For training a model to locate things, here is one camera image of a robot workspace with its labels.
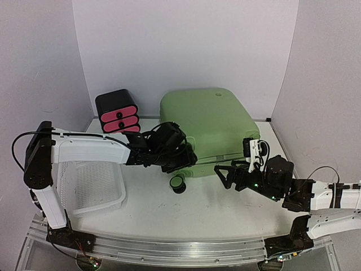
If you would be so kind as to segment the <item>green hard-shell suitcase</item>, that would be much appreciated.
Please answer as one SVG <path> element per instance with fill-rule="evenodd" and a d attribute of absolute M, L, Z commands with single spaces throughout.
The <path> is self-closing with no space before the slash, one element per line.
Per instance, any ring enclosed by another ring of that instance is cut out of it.
<path fill-rule="evenodd" d="M 177 123 L 197 156 L 195 165 L 173 173 L 170 186 L 177 194 L 185 191 L 186 178 L 211 176 L 216 165 L 244 161 L 243 140 L 261 137 L 241 102 L 223 88 L 174 90 L 165 94 L 160 102 L 160 120 Z"/>

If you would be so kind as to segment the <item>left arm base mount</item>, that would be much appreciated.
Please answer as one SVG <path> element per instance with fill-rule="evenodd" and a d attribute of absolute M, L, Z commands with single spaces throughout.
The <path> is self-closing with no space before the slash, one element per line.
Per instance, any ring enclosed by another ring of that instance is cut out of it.
<path fill-rule="evenodd" d="M 79 250 L 82 252 L 93 252 L 96 236 L 82 231 L 68 228 L 48 228 L 46 240 L 54 245 Z"/>

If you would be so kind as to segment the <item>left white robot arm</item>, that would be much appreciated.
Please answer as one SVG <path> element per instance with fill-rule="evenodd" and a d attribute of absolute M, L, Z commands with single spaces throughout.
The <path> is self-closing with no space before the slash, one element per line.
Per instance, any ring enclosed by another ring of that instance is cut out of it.
<path fill-rule="evenodd" d="M 157 165 L 162 172 L 170 174 L 197 162 L 186 134 L 174 122 L 158 124 L 144 133 L 99 134 L 68 132 L 43 121 L 36 131 L 22 133 L 15 139 L 24 136 L 32 136 L 25 162 L 19 166 L 24 183 L 34 192 L 49 227 L 54 229 L 54 238 L 64 247 L 71 246 L 76 235 L 69 229 L 68 216 L 54 186 L 54 164 L 101 161 L 144 167 Z"/>

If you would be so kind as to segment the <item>white perforated plastic basket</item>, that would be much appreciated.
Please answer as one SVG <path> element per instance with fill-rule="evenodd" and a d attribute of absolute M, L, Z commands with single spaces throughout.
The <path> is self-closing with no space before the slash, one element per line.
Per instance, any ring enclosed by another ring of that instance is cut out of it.
<path fill-rule="evenodd" d="M 104 161 L 69 161 L 58 166 L 57 191 L 72 217 L 119 209 L 126 198 L 121 166 Z"/>

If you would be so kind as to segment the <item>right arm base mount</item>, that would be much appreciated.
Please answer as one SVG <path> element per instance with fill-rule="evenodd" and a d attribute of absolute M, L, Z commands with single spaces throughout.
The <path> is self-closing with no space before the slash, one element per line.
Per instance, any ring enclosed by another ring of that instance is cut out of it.
<path fill-rule="evenodd" d="M 265 239 L 267 258 L 273 259 L 281 255 L 313 248 L 314 241 L 308 236 L 306 229 L 292 228 L 287 235 Z"/>

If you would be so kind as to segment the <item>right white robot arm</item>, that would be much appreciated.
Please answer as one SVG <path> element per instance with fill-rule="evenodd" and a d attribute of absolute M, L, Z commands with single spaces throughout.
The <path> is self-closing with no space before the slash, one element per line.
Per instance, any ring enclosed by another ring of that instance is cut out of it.
<path fill-rule="evenodd" d="M 280 155 L 271 158 L 264 170 L 249 170 L 250 163 L 232 161 L 216 165 L 214 171 L 224 187 L 250 189 L 274 201 L 287 211 L 301 212 L 287 235 L 265 239 L 268 256 L 300 252 L 319 237 L 360 228 L 360 184 L 322 182 L 293 178 L 294 164 Z"/>

